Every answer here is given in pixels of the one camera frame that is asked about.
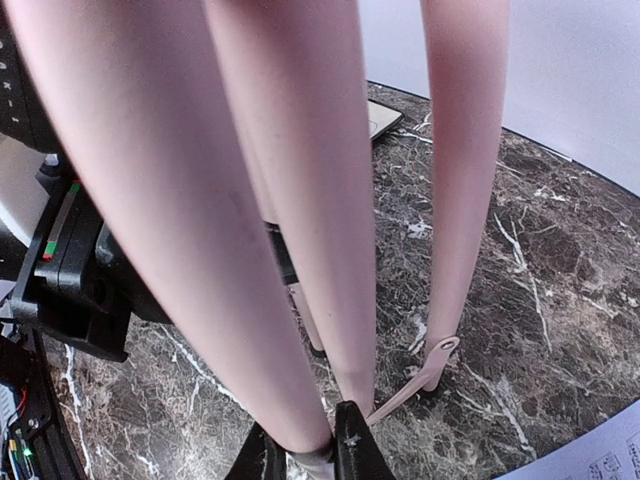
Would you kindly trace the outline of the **pink music stand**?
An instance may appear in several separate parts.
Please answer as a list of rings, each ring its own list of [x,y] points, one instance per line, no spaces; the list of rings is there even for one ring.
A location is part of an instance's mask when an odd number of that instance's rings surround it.
[[[7,1],[82,183],[173,323],[265,432],[336,477],[330,422],[258,202],[352,412],[438,385],[499,149],[510,5],[425,1],[434,118],[428,371],[374,405],[371,142],[354,1]]]

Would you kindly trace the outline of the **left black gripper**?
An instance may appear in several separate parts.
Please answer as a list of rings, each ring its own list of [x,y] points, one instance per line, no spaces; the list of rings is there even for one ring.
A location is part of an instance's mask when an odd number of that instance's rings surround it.
[[[45,157],[37,180],[50,197],[17,284],[11,319],[104,360],[123,362],[132,316],[170,319],[62,154]]]

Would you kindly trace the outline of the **upper purple sheet music page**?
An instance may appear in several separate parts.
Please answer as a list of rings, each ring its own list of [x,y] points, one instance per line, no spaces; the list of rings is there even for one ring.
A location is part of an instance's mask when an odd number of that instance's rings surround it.
[[[639,401],[558,450],[500,479],[638,479]]]

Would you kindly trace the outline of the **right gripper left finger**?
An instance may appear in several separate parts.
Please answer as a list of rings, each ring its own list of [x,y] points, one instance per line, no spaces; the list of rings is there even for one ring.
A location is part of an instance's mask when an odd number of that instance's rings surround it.
[[[229,470],[229,480],[286,480],[285,451],[255,422]]]

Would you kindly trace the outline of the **sticker sheet card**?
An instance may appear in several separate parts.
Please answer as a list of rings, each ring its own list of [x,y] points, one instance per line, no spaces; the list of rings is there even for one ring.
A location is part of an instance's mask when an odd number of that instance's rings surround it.
[[[402,121],[404,114],[396,109],[368,100],[369,137],[375,141]]]

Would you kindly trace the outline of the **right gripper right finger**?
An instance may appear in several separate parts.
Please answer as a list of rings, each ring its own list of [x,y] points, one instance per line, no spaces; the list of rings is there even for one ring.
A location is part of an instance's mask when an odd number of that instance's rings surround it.
[[[335,478],[395,480],[358,405],[341,402],[335,415]]]

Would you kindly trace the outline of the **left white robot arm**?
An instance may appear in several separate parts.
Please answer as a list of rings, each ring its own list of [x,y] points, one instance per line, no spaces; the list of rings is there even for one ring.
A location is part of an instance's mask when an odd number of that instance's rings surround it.
[[[2,174],[19,205],[36,204],[25,233],[1,231],[1,475],[81,479],[43,345],[51,337],[122,362],[132,316],[167,315],[116,242],[37,97],[8,24],[1,27]]]

